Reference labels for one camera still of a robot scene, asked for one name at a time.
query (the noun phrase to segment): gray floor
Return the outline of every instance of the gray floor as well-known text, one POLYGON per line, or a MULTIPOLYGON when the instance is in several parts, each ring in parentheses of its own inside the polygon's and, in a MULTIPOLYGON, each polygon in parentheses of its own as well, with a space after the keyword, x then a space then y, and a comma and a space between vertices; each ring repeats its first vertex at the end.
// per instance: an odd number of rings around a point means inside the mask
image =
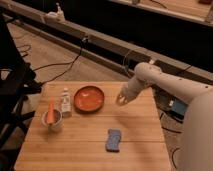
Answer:
MULTIPOLYGON (((77 54, 64 49, 52 42, 49 42, 40 36, 34 35, 27 30, 17 27, 13 24, 9 24, 10 32, 15 40, 16 46, 22 46, 25 44, 31 45, 31 50, 28 52, 29 55, 24 58, 26 61, 31 63, 32 68, 37 68, 49 63, 60 63, 69 62, 73 60, 77 54)), ((55 66, 40 70, 37 72, 37 80, 46 81, 57 74, 60 74, 66 69, 66 66, 55 66)), ((72 81, 127 81, 128 77, 114 72, 110 68, 106 68, 100 64, 97 64, 84 57, 80 57, 75 63, 72 70, 67 72, 57 80, 72 80, 72 81)), ((30 100, 25 104, 23 112, 36 109, 40 95, 33 95, 30 100)), ((182 125, 178 124, 168 116, 164 115, 161 119, 162 126, 181 131, 182 125)), ((180 134, 170 133, 164 130, 166 139, 166 145, 168 147, 168 153, 171 158, 172 151, 179 147, 180 134)), ((21 145, 23 141, 23 134, 19 130, 13 134, 11 140, 5 145, 4 148, 16 148, 21 145)), ((178 158, 177 152, 174 156, 174 161, 177 163, 178 158)))

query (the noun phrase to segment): white bottle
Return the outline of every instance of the white bottle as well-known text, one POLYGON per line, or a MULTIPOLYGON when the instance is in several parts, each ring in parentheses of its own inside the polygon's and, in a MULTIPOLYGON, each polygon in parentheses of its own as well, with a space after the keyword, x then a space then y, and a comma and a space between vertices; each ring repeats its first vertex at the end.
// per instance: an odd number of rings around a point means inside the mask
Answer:
POLYGON ((65 22, 65 17, 64 17, 64 12, 62 11, 59 3, 56 3, 57 5, 57 14, 58 14, 58 20, 61 21, 61 22, 65 22))
POLYGON ((68 88, 64 88, 61 94, 61 113, 63 117, 71 116, 71 100, 68 88))

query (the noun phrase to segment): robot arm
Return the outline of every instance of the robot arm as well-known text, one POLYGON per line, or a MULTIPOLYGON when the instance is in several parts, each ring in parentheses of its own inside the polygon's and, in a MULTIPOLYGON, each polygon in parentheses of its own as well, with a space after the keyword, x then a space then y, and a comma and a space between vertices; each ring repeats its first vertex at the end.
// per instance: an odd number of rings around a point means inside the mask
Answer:
POLYGON ((196 96, 212 89, 211 85, 166 74, 155 65, 140 63, 135 67, 135 76, 123 86, 118 95, 117 104, 125 105, 129 103, 143 89, 153 84, 174 95, 185 104, 190 104, 196 96))
POLYGON ((165 74, 148 63, 135 68, 135 76, 124 84, 117 97, 125 105, 150 85, 156 84, 188 104, 180 146, 179 171, 213 170, 213 87, 165 74))

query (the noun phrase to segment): orange bowl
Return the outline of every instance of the orange bowl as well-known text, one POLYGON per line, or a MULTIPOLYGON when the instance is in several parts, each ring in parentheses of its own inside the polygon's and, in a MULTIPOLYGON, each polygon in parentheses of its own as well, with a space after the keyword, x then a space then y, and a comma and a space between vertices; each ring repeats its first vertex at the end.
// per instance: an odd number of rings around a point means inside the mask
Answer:
POLYGON ((74 106, 80 112, 96 112, 103 104, 104 93, 100 88, 95 86, 83 87, 74 96, 74 106))

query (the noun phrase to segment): wooden table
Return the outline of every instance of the wooden table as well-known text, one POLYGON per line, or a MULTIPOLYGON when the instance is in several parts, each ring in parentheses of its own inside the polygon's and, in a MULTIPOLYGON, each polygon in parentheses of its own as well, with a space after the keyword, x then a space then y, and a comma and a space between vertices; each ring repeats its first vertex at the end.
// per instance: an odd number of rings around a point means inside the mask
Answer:
MULTIPOLYGON (((156 0, 156 2, 163 4, 170 11, 198 16, 201 18, 206 18, 210 10, 210 5, 201 4, 198 0, 156 0)), ((160 4, 151 0, 141 0, 141 3, 162 8, 160 4)))
POLYGON ((17 159, 16 171, 170 171, 170 161, 152 90, 147 89, 124 107, 115 104, 121 82, 51 82, 32 120, 17 159), (59 104, 68 87, 71 96, 86 85, 105 93, 105 105, 95 114, 82 115, 72 110, 63 119, 63 131, 49 133, 41 124, 41 114, 50 100, 59 104), (105 150, 108 129, 120 129, 119 153, 105 150))

